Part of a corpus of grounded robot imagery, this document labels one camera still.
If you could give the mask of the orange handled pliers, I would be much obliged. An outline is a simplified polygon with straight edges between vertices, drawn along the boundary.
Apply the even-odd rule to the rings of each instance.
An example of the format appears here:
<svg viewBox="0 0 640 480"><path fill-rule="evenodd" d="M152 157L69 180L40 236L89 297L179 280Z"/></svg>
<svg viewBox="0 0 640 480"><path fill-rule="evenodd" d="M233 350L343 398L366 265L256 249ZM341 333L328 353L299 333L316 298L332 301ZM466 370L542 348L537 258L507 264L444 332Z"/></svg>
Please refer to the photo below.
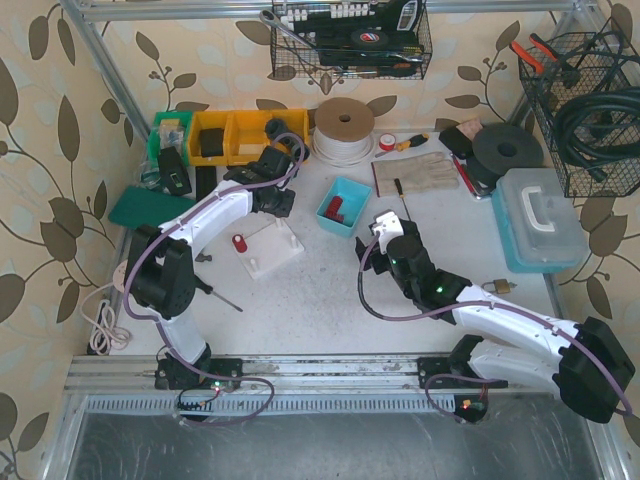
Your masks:
<svg viewBox="0 0 640 480"><path fill-rule="evenodd" d="M509 48L520 60L530 66L535 74L541 75L545 71L545 66L543 62L535 56L535 53L542 54L551 62L556 62L559 58L559 54L547 41L543 40L536 33L530 34L529 42L532 45L532 49L524 48L515 40L510 43Z"/></svg>

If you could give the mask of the teal plastic bin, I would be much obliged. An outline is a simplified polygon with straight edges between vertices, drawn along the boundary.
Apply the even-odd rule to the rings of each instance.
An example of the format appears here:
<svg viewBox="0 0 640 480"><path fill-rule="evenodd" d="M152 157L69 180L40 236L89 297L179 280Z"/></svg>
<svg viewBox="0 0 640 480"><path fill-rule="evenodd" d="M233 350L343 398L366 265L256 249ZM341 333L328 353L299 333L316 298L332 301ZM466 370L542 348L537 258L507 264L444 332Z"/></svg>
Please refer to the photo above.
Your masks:
<svg viewBox="0 0 640 480"><path fill-rule="evenodd" d="M316 210L317 223L327 232L343 238L352 237L371 194L372 188L368 185L346 177L336 177ZM339 209L339 214L344 216L343 224L329 220L325 216L327 206L334 196L340 196L343 199Z"/></svg>

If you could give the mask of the red spring long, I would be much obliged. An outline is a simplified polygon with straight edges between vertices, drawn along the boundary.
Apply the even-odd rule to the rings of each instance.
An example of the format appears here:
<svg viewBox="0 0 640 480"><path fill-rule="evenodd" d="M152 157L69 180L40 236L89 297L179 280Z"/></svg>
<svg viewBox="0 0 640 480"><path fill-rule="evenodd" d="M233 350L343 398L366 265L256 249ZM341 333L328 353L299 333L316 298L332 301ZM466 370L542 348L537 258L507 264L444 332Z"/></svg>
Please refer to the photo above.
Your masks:
<svg viewBox="0 0 640 480"><path fill-rule="evenodd" d="M332 220L334 222L337 222L339 224L343 224L344 223L344 216L341 215L341 214L327 215L326 218L329 219L329 220Z"/></svg>
<svg viewBox="0 0 640 480"><path fill-rule="evenodd" d="M334 196L329 202L327 209L325 211L325 216L327 218L334 218L339 215L339 209L343 203L343 199L340 196Z"/></svg>

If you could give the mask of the green bin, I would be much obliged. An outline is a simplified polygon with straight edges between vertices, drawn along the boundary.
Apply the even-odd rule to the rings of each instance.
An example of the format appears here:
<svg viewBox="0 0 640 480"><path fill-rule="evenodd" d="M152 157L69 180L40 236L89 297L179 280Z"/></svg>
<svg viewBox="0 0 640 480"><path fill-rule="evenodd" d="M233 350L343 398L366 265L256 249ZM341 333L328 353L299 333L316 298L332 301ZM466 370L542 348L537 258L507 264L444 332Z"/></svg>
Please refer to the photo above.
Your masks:
<svg viewBox="0 0 640 480"><path fill-rule="evenodd" d="M155 115L147 142L147 155L152 164L156 164L160 152L169 147L175 147L183 163L189 164L187 140L192 117L193 113L188 111L158 112Z"/></svg>

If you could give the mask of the black foam block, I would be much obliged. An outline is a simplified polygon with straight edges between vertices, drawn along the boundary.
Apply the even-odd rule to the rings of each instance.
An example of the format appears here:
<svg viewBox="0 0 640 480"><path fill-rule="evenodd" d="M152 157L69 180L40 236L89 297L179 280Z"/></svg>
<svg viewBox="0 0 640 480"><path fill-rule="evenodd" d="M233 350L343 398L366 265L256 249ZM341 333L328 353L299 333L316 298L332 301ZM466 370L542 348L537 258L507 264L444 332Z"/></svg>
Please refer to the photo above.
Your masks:
<svg viewBox="0 0 640 480"><path fill-rule="evenodd" d="M203 129L199 133L200 153L202 157L219 157L224 155L224 129Z"/></svg>

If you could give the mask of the white peg base plate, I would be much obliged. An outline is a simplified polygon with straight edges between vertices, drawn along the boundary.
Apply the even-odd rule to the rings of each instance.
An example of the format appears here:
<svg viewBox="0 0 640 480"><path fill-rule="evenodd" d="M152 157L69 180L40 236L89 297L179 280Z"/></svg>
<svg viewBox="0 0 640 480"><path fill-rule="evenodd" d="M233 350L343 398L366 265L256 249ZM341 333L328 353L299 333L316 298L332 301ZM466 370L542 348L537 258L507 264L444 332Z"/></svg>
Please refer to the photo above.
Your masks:
<svg viewBox="0 0 640 480"><path fill-rule="evenodd" d="M293 230L280 218L244 238L248 244L248 251L239 254L235 248L234 250L253 280L278 269L305 251Z"/></svg>

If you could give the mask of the brass padlock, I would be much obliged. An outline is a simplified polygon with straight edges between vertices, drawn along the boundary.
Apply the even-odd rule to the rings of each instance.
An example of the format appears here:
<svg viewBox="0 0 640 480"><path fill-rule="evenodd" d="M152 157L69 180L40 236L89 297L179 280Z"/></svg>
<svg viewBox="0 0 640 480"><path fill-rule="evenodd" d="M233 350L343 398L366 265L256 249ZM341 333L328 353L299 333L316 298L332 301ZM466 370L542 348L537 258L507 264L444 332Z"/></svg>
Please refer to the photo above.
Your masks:
<svg viewBox="0 0 640 480"><path fill-rule="evenodd" d="M491 281L487 281L484 282L481 285L481 288L487 292L489 292L490 294L493 295L506 295L511 293L515 288L517 287L517 284L514 282L511 282L505 278L500 278L500 279L494 279Z"/></svg>

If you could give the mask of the red utility knife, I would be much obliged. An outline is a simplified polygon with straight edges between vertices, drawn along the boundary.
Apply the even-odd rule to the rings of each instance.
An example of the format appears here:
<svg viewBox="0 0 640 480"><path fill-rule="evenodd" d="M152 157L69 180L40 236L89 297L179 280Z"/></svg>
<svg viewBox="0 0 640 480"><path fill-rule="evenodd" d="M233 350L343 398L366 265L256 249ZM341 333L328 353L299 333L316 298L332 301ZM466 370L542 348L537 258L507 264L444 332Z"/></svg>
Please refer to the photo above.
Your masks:
<svg viewBox="0 0 640 480"><path fill-rule="evenodd" d="M454 154L451 154L451 160L463 183L476 200L487 199L491 196L492 190L474 179L467 168L467 162L465 160L460 160Z"/></svg>

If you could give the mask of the black handled hammer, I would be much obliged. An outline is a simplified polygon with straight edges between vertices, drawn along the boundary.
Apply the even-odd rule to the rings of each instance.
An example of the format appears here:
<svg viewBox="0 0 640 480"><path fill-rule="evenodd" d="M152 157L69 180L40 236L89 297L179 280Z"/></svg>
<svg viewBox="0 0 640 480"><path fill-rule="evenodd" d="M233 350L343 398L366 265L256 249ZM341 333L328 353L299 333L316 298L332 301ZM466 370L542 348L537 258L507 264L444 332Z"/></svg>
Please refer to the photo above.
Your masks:
<svg viewBox="0 0 640 480"><path fill-rule="evenodd" d="M212 256L204 253L198 254L195 258L196 263L211 262L211 261L212 261Z"/></svg>

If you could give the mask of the black electrical tape roll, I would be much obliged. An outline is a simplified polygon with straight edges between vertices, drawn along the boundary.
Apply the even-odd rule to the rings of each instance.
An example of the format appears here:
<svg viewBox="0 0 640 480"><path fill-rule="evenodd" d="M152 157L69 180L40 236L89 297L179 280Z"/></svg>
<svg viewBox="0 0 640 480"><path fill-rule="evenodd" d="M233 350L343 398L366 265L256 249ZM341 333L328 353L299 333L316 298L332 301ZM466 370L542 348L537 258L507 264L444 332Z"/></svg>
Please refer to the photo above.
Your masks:
<svg viewBox="0 0 640 480"><path fill-rule="evenodd" d="M360 50L383 50L389 43L389 36L377 29L358 29L350 34L351 45Z"/></svg>

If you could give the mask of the pink round power strip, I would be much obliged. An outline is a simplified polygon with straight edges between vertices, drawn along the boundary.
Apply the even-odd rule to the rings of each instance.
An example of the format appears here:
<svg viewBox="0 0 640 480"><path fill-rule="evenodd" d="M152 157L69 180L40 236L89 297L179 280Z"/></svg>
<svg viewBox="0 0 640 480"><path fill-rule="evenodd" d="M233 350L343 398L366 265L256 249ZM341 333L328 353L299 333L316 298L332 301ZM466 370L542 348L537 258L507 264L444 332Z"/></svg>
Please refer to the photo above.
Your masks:
<svg viewBox="0 0 640 480"><path fill-rule="evenodd" d="M120 293L125 291L127 263L127 260L119 263L112 275L113 286Z"/></svg>

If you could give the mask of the black orange screwdriver left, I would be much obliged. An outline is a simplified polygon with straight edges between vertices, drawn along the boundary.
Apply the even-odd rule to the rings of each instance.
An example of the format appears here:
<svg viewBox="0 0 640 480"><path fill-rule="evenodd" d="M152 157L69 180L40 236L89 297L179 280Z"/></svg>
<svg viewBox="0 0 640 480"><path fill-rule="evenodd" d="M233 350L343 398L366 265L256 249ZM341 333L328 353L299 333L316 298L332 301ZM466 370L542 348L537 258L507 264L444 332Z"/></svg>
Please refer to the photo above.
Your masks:
<svg viewBox="0 0 640 480"><path fill-rule="evenodd" d="M220 295L219 293L217 293L211 285L206 284L201 279L196 278L195 285L196 285L197 289L201 290L206 295L214 296L215 298L217 298L218 300L221 300L222 302L224 302L226 305L230 306L231 308L233 308L237 312L243 312L243 309L241 307L239 307L235 303L231 302L226 297L224 297L224 296Z"/></svg>

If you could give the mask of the clear teal toolbox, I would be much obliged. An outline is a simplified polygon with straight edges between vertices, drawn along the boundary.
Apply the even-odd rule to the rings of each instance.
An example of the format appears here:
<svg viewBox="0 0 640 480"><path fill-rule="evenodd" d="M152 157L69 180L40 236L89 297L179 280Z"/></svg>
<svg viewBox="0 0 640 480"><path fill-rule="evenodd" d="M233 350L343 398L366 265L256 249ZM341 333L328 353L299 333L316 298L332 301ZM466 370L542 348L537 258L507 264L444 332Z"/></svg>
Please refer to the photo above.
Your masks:
<svg viewBox="0 0 640 480"><path fill-rule="evenodd" d="M509 170L497 181L491 204L510 271L552 274L586 259L585 234L554 170Z"/></svg>

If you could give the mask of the black sander block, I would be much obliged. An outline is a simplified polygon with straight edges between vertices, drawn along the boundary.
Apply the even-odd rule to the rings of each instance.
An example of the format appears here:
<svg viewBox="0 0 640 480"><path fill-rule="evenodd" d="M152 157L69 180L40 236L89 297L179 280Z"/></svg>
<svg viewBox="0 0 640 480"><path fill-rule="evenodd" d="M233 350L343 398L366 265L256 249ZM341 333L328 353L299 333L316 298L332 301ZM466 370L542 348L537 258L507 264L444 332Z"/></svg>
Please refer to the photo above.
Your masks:
<svg viewBox="0 0 640 480"><path fill-rule="evenodd" d="M472 141L456 126L441 131L439 140L458 159L466 160L474 155Z"/></svg>

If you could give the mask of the green case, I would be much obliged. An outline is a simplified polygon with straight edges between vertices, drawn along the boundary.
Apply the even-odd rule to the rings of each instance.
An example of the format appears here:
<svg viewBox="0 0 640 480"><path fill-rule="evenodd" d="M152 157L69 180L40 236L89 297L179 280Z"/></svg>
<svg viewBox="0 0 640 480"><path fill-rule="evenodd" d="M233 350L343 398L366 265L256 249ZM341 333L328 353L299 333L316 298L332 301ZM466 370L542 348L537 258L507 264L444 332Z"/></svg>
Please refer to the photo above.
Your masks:
<svg viewBox="0 0 640 480"><path fill-rule="evenodd" d="M108 220L132 230L141 225L158 227L183 214L195 203L192 198L128 186L111 209Z"/></svg>

